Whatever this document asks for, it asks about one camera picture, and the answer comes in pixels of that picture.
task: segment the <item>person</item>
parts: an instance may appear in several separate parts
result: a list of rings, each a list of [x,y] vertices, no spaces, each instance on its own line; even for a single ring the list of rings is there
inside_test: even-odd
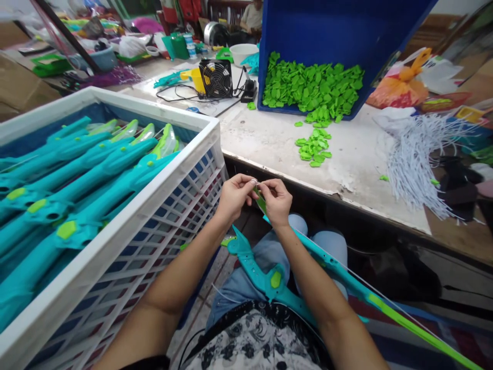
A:
[[[263,0],[254,0],[253,4],[248,4],[241,17],[240,27],[249,34],[256,34],[262,31]]]
[[[259,183],[238,174],[223,185],[216,214],[190,245],[163,270],[128,315],[94,370],[167,369],[166,352],[183,307],[232,223],[258,186],[273,230],[253,248],[259,267],[268,272],[280,263],[292,270],[300,295],[317,328],[291,309],[258,291],[243,268],[229,276],[215,296],[205,334],[180,369],[269,368],[373,370],[388,369],[370,334],[335,283],[294,233],[307,224],[289,214],[292,196],[279,179]],[[346,242],[334,231],[321,231],[313,241],[347,261]]]

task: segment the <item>bundle of white strings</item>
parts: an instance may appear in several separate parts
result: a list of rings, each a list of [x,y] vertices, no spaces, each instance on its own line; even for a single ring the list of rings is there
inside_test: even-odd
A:
[[[394,139],[387,160],[387,172],[392,192],[412,208],[427,206],[438,218],[453,216],[451,209],[439,198],[439,189],[432,184],[433,167],[439,165],[430,154],[453,146],[462,137],[473,136],[474,126],[450,116],[422,115],[394,121],[389,126],[377,123]]]

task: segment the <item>white plastic crate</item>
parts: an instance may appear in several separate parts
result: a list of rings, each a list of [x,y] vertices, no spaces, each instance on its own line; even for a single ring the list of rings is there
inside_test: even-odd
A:
[[[16,140],[44,142],[53,122],[95,104],[125,121],[171,123],[188,145],[4,330],[2,369],[90,368],[216,210],[226,179],[219,120],[114,92],[87,88],[0,124],[0,155],[10,147],[13,156]]]

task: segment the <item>workbench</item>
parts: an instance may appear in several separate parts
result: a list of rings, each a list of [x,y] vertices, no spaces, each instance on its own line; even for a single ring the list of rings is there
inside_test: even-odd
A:
[[[20,60],[26,65],[26,58]],[[154,59],[136,68],[146,81],[137,86],[121,85],[109,89],[137,98],[186,109],[201,108],[200,103],[187,101],[167,103],[156,97],[151,82],[176,70],[183,61]],[[241,69],[232,65],[233,74]],[[48,79],[56,85],[59,79]],[[439,220],[424,208],[410,209],[403,200],[396,200],[390,184],[381,181],[386,175],[387,153],[392,139],[373,121],[378,109],[364,105],[352,121],[331,124],[326,131],[332,135],[327,159],[320,168],[301,161],[294,142],[308,138],[313,126],[294,123],[304,116],[249,110],[246,104],[235,103],[226,111],[214,114],[221,120],[221,146],[226,157],[254,169],[290,181],[327,199],[342,202],[358,212],[378,218],[405,233],[411,233],[434,244],[440,251],[477,267],[493,267],[493,237],[478,222],[458,225],[455,219]],[[479,208],[476,218],[483,220]]]

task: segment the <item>electric fan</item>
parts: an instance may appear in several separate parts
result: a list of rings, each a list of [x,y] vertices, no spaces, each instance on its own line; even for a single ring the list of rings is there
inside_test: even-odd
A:
[[[233,97],[233,75],[229,60],[204,59],[199,65],[205,95],[212,99]]]

